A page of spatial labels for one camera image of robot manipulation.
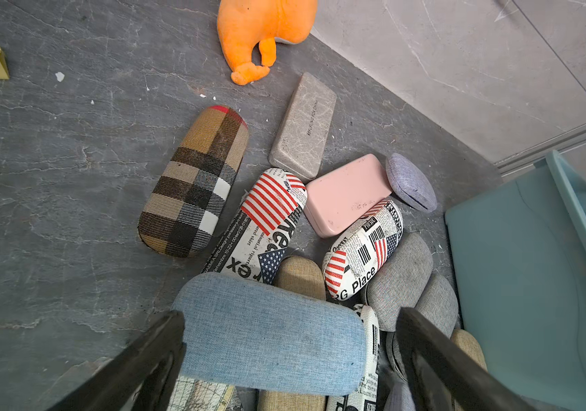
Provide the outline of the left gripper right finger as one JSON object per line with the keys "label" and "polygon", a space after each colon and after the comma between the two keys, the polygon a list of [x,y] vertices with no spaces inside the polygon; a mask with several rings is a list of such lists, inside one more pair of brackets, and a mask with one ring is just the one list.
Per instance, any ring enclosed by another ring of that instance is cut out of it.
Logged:
{"label": "left gripper right finger", "polygon": [[417,410],[449,410],[447,392],[465,410],[531,410],[414,308],[401,308],[399,351]]}

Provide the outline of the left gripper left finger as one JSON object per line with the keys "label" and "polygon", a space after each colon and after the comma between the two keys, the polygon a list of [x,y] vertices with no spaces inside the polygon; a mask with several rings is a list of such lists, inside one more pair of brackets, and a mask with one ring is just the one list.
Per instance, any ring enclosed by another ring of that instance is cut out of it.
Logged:
{"label": "left gripper left finger", "polygon": [[183,313],[170,311],[52,410],[166,410],[186,353]]}

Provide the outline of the teal plastic storage box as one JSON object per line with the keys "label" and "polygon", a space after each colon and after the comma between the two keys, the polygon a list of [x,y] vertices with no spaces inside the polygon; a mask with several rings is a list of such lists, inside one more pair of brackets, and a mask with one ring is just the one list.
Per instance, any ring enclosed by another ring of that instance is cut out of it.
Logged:
{"label": "teal plastic storage box", "polygon": [[558,153],[445,214],[464,329],[488,371],[586,410],[586,180]]}

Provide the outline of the blue fabric case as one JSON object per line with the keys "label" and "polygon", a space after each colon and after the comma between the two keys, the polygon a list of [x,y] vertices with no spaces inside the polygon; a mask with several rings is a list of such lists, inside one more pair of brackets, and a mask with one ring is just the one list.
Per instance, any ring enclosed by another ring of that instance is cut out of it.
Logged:
{"label": "blue fabric case", "polygon": [[171,307],[185,320],[186,377],[337,397],[362,379],[366,334],[349,308],[215,272],[186,282]]}

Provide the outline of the plaid brown glasses case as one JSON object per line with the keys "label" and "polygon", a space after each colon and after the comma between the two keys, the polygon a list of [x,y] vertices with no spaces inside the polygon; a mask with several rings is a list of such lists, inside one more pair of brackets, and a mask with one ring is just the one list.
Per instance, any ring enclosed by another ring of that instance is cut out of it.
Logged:
{"label": "plaid brown glasses case", "polygon": [[212,239],[248,145],[248,125],[223,105],[195,120],[159,178],[139,218],[152,250],[187,258]]}

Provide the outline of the grey marble glasses case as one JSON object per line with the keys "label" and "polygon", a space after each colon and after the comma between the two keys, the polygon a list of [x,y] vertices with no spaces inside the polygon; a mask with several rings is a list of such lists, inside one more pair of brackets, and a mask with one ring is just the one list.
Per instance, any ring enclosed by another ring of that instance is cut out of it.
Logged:
{"label": "grey marble glasses case", "polygon": [[307,183],[320,171],[337,94],[308,72],[291,96],[269,163]]}

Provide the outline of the grey fabric glasses case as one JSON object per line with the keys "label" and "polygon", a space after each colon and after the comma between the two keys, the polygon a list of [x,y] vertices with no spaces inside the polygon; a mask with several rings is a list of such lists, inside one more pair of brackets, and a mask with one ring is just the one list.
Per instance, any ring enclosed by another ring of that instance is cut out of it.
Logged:
{"label": "grey fabric glasses case", "polygon": [[394,332],[400,308],[414,308],[434,268],[432,253],[416,232],[401,243],[361,290],[365,305],[375,311],[380,330]]}

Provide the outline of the pink hard glasses case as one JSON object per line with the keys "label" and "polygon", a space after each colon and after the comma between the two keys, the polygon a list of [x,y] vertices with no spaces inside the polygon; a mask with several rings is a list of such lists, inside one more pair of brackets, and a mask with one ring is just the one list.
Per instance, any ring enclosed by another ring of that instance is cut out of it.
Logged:
{"label": "pink hard glasses case", "polygon": [[321,238],[337,236],[392,193],[387,174],[373,154],[366,154],[307,185],[305,216]]}

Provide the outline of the tan fabric case right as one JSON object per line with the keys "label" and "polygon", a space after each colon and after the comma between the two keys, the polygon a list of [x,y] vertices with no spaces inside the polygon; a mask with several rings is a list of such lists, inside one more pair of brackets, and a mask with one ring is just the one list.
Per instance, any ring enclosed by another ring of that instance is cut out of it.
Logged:
{"label": "tan fabric case right", "polygon": [[469,358],[476,362],[485,371],[488,370],[483,349],[479,342],[466,330],[456,328],[453,331],[451,340],[459,349],[462,349]]}

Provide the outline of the newspaper print case bottom-left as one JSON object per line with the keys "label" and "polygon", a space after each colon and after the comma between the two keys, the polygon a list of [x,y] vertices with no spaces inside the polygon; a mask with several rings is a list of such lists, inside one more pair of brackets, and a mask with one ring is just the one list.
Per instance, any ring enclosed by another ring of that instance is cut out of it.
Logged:
{"label": "newspaper print case bottom-left", "polygon": [[236,387],[180,375],[167,408],[169,411],[243,410]]}

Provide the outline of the newspaper print case lower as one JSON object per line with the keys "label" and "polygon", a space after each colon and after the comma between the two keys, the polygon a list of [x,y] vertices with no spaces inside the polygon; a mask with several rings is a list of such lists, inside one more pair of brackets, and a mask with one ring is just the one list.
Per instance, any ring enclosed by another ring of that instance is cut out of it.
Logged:
{"label": "newspaper print case lower", "polygon": [[356,304],[353,311],[363,322],[366,334],[364,371],[360,384],[351,394],[329,397],[326,410],[375,410],[379,375],[377,371],[380,345],[380,325],[375,310],[368,305]]}

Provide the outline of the newspaper case under pink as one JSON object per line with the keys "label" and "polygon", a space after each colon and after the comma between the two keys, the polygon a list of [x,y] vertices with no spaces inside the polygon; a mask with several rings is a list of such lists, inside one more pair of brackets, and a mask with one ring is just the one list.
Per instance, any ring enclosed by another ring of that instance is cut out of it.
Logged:
{"label": "newspaper case under pink", "polygon": [[329,296],[346,301],[367,285],[404,234],[402,212],[390,198],[376,203],[330,247],[321,270]]}

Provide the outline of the tan fabric case centre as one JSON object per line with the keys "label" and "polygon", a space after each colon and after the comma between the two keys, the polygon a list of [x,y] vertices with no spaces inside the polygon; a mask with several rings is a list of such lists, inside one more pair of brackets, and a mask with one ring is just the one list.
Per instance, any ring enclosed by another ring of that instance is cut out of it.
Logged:
{"label": "tan fabric case centre", "polygon": [[[285,258],[273,283],[275,286],[325,301],[326,288],[320,267],[301,256]],[[261,390],[258,410],[324,410],[327,399],[323,396],[300,395]]]}

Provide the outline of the purple fabric case top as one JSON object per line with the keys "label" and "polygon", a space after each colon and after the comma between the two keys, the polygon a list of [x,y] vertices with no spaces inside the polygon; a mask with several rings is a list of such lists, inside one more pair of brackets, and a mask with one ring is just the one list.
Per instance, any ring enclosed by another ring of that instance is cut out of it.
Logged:
{"label": "purple fabric case top", "polygon": [[386,173],[392,191],[402,202],[421,212],[437,209],[438,201],[430,181],[409,159],[392,153],[386,160]]}

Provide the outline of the orange plush whale toy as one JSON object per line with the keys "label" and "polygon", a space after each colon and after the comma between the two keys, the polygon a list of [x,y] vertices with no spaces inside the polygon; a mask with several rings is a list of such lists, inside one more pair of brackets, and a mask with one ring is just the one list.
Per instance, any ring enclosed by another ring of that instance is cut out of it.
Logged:
{"label": "orange plush whale toy", "polygon": [[231,80],[245,86],[266,77],[276,44],[297,45],[310,35],[316,0],[222,0],[217,29]]}

